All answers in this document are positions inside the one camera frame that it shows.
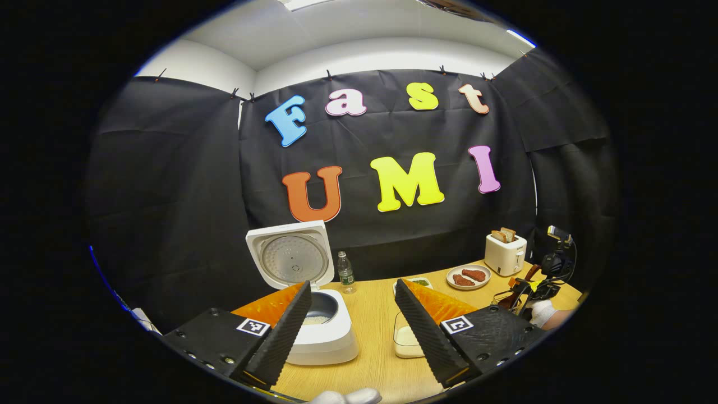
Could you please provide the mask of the clear plastic rice box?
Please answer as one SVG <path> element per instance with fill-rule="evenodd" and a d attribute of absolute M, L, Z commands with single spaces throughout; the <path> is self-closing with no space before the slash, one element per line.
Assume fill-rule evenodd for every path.
<path fill-rule="evenodd" d="M 420 343 L 402 312 L 398 312 L 394 318 L 393 348 L 395 355 L 399 358 L 415 359 L 424 357 Z"/>

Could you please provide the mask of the white rice cooker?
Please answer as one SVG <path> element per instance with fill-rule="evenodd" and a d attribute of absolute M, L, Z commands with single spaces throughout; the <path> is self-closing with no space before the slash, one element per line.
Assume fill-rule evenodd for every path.
<path fill-rule="evenodd" d="M 264 281 L 277 290 L 308 281 L 312 304 L 297 333 L 287 363 L 336 365 L 358 354 L 351 316 L 338 291 L 326 289 L 334 263 L 323 221 L 249 230 L 245 237 Z"/>

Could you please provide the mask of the white toaster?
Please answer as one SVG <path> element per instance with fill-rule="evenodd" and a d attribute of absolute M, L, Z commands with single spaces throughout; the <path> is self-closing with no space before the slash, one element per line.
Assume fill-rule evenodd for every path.
<path fill-rule="evenodd" d="M 484 262 L 488 268 L 502 277 L 513 276 L 523 269 L 527 253 L 527 241 L 517 236 L 513 242 L 502 243 L 491 236 L 486 236 Z"/>

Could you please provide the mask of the clear metal chopstick holder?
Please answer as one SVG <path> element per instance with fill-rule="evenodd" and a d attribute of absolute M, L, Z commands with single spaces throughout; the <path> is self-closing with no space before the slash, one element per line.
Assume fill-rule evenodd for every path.
<path fill-rule="evenodd" d="M 499 292 L 493 296 L 491 304 L 513 312 L 521 299 L 521 295 L 521 291 Z"/>

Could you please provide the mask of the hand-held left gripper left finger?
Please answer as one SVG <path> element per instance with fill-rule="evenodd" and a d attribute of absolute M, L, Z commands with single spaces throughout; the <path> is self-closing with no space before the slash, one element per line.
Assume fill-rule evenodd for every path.
<path fill-rule="evenodd" d="M 226 378 L 259 389 L 275 385 L 312 305 L 308 281 L 286 287 L 235 312 L 208 309 L 163 341 Z"/>

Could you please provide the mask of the clear plastic water bottle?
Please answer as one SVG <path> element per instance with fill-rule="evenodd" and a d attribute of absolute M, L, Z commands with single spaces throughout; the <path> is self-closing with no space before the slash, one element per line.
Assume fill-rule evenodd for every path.
<path fill-rule="evenodd" d="M 343 292 L 346 295 L 354 294 L 356 292 L 355 277 L 352 270 L 351 261 L 345 251 L 338 252 L 338 261 L 336 262 L 336 269 L 339 275 L 339 281 L 343 286 Z"/>

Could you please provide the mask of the long ceiling light panel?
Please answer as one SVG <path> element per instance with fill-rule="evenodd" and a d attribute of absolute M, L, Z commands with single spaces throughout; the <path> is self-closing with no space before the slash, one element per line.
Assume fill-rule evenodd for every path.
<path fill-rule="evenodd" d="M 298 11 L 303 8 L 313 7 L 315 5 L 332 2 L 333 0 L 278 0 L 289 11 Z"/>

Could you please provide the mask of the black backdrop cloth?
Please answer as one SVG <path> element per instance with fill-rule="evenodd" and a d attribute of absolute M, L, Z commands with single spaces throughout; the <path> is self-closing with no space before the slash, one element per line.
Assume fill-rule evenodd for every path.
<path fill-rule="evenodd" d="M 285 176 L 309 174 L 291 191 L 324 210 L 334 194 L 318 171 L 330 167 L 342 172 L 328 241 L 359 281 L 481 259 L 500 227 L 540 259 L 555 225 L 577 242 L 569 283 L 585 291 L 613 245 L 620 187 L 607 123 L 541 49 L 493 80 L 362 71 L 244 104 L 205 85 L 136 77 L 93 136 L 91 244 L 124 301 L 171 330 L 271 292 L 246 233 L 298 221 Z"/>

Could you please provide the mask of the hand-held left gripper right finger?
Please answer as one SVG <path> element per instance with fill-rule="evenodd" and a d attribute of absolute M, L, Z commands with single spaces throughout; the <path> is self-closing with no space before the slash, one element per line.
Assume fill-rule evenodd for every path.
<path fill-rule="evenodd" d="M 397 280 L 394 299 L 444 388 L 495 373 L 546 334 L 498 305 L 477 309 L 407 279 Z"/>

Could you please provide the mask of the round white plate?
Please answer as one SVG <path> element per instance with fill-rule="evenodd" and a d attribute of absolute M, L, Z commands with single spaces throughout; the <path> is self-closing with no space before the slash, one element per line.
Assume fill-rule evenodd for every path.
<path fill-rule="evenodd" d="M 466 270 L 472 270 L 472 271 L 480 271 L 484 274 L 484 279 L 482 281 L 477 281 L 474 278 L 470 278 L 469 276 L 465 276 L 463 273 Z M 456 276 L 459 276 L 460 278 L 464 279 L 465 281 L 456 282 L 456 279 L 454 279 Z M 484 266 L 482 264 L 462 264 L 460 266 L 457 266 L 455 268 L 451 268 L 446 273 L 446 281 L 449 284 L 449 286 L 454 287 L 455 289 L 458 289 L 460 291 L 474 291 L 476 289 L 479 289 L 480 287 L 485 286 L 488 284 L 492 277 L 492 271 L 487 266 Z"/>

